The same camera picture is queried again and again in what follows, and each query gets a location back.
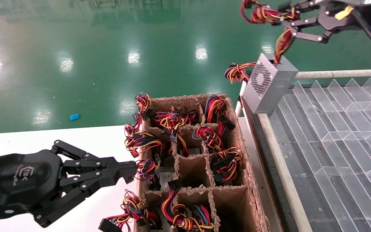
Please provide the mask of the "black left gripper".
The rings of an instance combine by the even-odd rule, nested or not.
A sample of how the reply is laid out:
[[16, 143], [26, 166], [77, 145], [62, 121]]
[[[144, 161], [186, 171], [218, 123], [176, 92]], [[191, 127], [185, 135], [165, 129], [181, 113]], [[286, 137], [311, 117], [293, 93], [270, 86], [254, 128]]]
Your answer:
[[[59, 154], [69, 160], [63, 162]], [[61, 180], [63, 171], [81, 176]], [[135, 161], [99, 158], [61, 140], [51, 151], [0, 156], [0, 219], [29, 213], [46, 228], [100, 188], [120, 178], [128, 184], [136, 173]]]

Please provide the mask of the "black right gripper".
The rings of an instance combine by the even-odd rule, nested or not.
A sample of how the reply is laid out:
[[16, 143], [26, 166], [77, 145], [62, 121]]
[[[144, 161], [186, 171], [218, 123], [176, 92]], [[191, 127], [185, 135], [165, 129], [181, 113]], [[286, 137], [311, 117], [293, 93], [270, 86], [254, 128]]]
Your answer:
[[[297, 3], [292, 3], [291, 0], [289, 0], [278, 6], [278, 12], [291, 12], [294, 9], [295, 12], [300, 14], [318, 8], [318, 17], [288, 22], [288, 28], [294, 38], [327, 44], [331, 37], [331, 33], [360, 29], [358, 22], [349, 10], [355, 9], [360, 11], [364, 8], [362, 5], [321, 3], [321, 0], [299, 0]], [[325, 29], [324, 33], [321, 35], [314, 35], [302, 32], [304, 28], [316, 26], [323, 27]]]

